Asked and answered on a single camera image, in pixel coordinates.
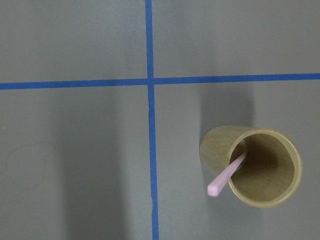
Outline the pink chopstick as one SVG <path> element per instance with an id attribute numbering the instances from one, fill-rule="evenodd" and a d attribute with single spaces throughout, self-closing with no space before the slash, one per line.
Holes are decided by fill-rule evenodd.
<path id="1" fill-rule="evenodd" d="M 232 163 L 230 163 L 227 168 L 225 168 L 208 186 L 207 195 L 210 197 L 217 197 L 222 189 L 231 179 L 232 175 L 236 172 L 238 167 L 242 164 L 247 156 L 247 152 L 241 154 Z"/>

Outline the tan wooden cup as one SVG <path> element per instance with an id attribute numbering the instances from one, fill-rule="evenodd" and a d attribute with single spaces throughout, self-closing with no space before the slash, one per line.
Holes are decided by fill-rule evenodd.
<path id="1" fill-rule="evenodd" d="M 209 130 L 199 145 L 200 160 L 214 176 L 243 153 L 245 159 L 228 181 L 241 201 L 256 208 L 272 208 L 294 195 L 302 179 L 302 158 L 284 133 L 223 125 Z"/>

